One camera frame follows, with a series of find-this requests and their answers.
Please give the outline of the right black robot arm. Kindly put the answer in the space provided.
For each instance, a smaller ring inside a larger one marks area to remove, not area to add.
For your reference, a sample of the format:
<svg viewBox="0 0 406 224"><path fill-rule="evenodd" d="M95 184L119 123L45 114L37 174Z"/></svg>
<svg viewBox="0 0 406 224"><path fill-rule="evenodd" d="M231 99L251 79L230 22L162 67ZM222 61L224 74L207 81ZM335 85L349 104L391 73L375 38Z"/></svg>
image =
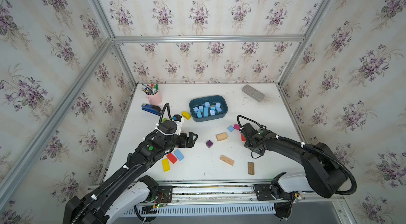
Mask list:
<svg viewBox="0 0 406 224"><path fill-rule="evenodd" d="M244 147L252 154L257 154L252 156L253 159L270 151L299 163L304 169L306 184L311 191L323 198L331 198L333 194L351 195L356 192L355 176L326 144L312 145L294 141L243 115L237 116L237 124L245 138Z"/></svg>

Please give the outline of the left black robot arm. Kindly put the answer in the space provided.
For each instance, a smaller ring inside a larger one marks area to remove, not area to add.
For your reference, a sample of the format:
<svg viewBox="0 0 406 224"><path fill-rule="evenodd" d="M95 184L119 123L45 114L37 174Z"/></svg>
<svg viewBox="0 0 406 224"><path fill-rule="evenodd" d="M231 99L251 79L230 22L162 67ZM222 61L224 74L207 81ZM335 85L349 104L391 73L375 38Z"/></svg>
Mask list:
<svg viewBox="0 0 406 224"><path fill-rule="evenodd" d="M193 148L198 135L181 131L180 115L159 119L126 162L83 198L74 196L64 210L64 224L111 224L131 206L145 201L157 182L145 172L175 148Z"/></svg>

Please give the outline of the purple cube block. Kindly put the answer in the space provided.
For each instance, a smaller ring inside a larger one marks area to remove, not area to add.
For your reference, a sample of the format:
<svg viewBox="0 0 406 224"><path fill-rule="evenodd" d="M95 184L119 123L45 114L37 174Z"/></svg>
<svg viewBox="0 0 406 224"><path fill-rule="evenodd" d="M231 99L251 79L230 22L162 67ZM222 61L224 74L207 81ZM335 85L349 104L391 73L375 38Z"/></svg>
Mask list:
<svg viewBox="0 0 406 224"><path fill-rule="evenodd" d="M208 148L211 148L211 147L213 146L213 142L210 141L210 140L208 140L208 141L206 142L206 146L207 146Z"/></svg>

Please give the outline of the red block front left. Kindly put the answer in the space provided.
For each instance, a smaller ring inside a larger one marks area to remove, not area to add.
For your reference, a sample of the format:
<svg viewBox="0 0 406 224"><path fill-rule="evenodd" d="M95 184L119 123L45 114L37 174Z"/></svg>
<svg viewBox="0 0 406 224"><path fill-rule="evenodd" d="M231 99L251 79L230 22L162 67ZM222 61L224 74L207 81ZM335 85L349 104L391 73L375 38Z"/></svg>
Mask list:
<svg viewBox="0 0 406 224"><path fill-rule="evenodd" d="M169 154L167 155L167 159L168 159L172 164L175 164L175 163L178 161L178 159L177 159L172 153L169 153Z"/></svg>

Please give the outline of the yellow block front left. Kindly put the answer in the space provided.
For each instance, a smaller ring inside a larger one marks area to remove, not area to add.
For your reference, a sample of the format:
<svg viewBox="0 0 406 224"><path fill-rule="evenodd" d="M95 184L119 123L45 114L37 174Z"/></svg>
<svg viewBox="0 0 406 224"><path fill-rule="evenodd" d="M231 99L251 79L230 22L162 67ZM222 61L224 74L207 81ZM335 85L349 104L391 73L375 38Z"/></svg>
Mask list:
<svg viewBox="0 0 406 224"><path fill-rule="evenodd" d="M170 171L170 164L169 164L169 160L167 158L162 160L162 166L163 166L164 172Z"/></svg>

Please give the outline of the tan wooden block centre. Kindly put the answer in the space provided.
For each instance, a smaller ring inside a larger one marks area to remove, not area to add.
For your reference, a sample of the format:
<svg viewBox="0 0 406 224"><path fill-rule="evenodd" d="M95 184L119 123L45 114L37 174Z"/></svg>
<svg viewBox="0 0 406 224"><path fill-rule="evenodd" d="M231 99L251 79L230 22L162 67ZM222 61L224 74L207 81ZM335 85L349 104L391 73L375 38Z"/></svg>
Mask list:
<svg viewBox="0 0 406 224"><path fill-rule="evenodd" d="M224 141L228 139L227 133L221 133L216 135L216 139L218 142Z"/></svg>

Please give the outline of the tan wooden block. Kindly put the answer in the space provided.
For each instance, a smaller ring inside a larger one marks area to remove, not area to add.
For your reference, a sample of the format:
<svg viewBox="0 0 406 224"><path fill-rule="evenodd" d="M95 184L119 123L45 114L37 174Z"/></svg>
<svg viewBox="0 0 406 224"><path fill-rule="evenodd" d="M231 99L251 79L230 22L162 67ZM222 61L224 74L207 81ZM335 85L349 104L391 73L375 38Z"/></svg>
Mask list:
<svg viewBox="0 0 406 224"><path fill-rule="evenodd" d="M227 163L230 166L233 166L234 163L235 163L235 161L233 159L231 159L231 158L229 158L229 157L227 157L225 155L221 155L220 160Z"/></svg>
<svg viewBox="0 0 406 224"><path fill-rule="evenodd" d="M216 139L218 142L224 141L228 139L227 133L221 133L216 135Z"/></svg>

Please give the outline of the dark teal plastic bin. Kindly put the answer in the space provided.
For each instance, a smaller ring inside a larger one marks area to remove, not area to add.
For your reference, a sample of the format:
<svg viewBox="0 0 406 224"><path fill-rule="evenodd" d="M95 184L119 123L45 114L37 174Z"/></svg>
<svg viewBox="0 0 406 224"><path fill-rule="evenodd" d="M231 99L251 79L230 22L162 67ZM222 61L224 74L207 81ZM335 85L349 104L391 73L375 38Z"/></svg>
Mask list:
<svg viewBox="0 0 406 224"><path fill-rule="evenodd" d="M199 111L197 113L194 112L194 107L198 107ZM189 108L191 116L196 122L221 119L228 112L226 100L220 95L195 98L189 102Z"/></svg>

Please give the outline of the tan wooden block front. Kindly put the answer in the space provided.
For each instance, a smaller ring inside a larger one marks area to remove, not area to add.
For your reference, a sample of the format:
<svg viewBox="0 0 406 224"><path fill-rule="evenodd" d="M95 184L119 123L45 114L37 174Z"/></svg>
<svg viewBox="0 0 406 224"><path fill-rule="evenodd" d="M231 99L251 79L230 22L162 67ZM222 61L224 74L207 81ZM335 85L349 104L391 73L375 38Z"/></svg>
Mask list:
<svg viewBox="0 0 406 224"><path fill-rule="evenodd" d="M233 159L231 159L231 158L229 158L229 157L227 157L225 155L221 155L220 160L227 163L230 166L233 166L234 163L235 163L235 161Z"/></svg>

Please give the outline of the blue black stapler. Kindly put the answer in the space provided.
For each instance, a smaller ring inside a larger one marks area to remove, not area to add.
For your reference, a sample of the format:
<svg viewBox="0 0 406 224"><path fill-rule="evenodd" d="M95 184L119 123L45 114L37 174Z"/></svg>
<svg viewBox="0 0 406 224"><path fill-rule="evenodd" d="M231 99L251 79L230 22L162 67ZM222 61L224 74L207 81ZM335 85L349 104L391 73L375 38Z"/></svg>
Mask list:
<svg viewBox="0 0 406 224"><path fill-rule="evenodd" d="M161 107L157 106L157 105L142 104L141 108L143 111L146 111L146 112L154 114L154 115L160 116L162 114Z"/></svg>

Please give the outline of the grey stone brick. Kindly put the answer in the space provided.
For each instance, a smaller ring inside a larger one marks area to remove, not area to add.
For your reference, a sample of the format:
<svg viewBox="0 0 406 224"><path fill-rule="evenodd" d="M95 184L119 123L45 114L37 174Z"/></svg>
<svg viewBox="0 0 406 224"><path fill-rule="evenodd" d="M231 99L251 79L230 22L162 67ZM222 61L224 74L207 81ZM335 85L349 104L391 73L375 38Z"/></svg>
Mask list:
<svg viewBox="0 0 406 224"><path fill-rule="evenodd" d="M261 102L265 98L265 94L253 88L250 85L245 85L242 88L242 92L247 94L249 97L253 98L257 102Z"/></svg>

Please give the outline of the pink pen cup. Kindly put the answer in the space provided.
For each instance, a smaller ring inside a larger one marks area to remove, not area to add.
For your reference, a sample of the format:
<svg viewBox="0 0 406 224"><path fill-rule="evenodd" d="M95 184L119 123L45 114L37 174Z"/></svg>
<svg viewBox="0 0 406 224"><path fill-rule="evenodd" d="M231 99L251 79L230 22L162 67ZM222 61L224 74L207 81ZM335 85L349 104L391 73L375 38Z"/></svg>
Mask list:
<svg viewBox="0 0 406 224"><path fill-rule="evenodd" d="M148 100L148 102L150 103L150 105L161 105L162 103L162 93L161 91L157 91L155 94L153 95L146 95L146 98Z"/></svg>

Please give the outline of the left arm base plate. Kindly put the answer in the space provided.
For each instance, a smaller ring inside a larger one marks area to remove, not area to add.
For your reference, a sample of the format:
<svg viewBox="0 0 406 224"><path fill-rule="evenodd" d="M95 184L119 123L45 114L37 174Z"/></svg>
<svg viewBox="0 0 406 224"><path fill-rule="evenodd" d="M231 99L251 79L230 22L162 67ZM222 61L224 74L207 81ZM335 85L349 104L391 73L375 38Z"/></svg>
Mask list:
<svg viewBox="0 0 406 224"><path fill-rule="evenodd" d="M167 204L172 201L173 186L157 186L153 188L142 203Z"/></svg>

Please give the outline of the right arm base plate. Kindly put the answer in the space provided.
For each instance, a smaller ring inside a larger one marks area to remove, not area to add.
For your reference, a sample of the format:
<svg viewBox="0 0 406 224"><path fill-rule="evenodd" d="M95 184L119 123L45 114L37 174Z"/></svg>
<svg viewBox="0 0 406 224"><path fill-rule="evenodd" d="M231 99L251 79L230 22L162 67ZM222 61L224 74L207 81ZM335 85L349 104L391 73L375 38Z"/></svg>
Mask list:
<svg viewBox="0 0 406 224"><path fill-rule="evenodd" d="M270 201L270 200L293 200L299 195L297 192L285 192L277 184L255 184L253 190L256 194L258 201Z"/></svg>

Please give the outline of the aluminium front rail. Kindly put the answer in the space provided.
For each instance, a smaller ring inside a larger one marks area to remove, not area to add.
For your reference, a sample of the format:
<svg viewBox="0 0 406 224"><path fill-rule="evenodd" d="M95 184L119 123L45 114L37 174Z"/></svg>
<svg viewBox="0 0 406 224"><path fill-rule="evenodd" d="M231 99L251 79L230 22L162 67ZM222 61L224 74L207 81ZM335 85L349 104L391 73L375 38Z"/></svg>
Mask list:
<svg viewBox="0 0 406 224"><path fill-rule="evenodd" d="M254 185L270 183L266 179L159 181L161 186L172 186L169 206L218 205L258 203Z"/></svg>

